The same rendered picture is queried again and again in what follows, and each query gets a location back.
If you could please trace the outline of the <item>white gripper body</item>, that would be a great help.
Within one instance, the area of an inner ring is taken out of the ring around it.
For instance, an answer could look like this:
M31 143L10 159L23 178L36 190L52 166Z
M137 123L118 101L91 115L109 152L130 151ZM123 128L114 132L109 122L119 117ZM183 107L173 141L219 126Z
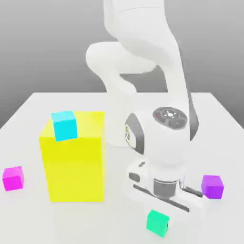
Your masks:
M153 182L152 189L130 182L132 198L146 210L155 210L170 218L170 223L194 224L202 221L206 197L181 182Z

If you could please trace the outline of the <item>small purple cube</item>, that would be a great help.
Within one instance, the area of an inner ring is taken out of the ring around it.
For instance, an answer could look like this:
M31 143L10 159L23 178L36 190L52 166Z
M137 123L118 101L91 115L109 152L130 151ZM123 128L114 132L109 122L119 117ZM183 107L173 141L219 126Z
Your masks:
M208 199L221 199L224 191L224 184L218 175L204 175L201 189L203 195Z

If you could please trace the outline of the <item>small green cube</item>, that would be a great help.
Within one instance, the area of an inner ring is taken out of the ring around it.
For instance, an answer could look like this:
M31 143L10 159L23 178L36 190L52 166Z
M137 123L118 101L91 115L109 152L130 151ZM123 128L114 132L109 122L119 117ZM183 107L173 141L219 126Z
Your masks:
M151 210L147 215L146 228L160 237L164 237L168 231L170 218L158 211Z

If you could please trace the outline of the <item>small cyan cube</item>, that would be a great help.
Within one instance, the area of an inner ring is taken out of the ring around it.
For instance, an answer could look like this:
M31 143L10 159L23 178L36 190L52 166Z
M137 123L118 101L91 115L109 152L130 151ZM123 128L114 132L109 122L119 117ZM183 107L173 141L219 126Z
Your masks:
M54 112L51 119L57 142L78 138L77 121L73 111Z

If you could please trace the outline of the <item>small magenta cube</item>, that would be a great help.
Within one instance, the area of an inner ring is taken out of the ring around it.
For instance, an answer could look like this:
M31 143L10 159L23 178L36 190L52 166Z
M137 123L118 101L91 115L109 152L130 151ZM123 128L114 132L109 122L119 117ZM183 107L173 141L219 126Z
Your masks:
M2 181L5 191L22 189L24 185L24 174L21 166L5 168Z

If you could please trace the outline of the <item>large yellow box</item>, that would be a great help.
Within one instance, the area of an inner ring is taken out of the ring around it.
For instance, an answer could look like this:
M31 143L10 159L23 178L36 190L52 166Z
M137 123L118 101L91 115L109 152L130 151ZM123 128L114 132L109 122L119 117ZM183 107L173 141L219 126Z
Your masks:
M51 202L103 202L106 183L104 112L75 112L78 137L57 142L52 119L39 136Z

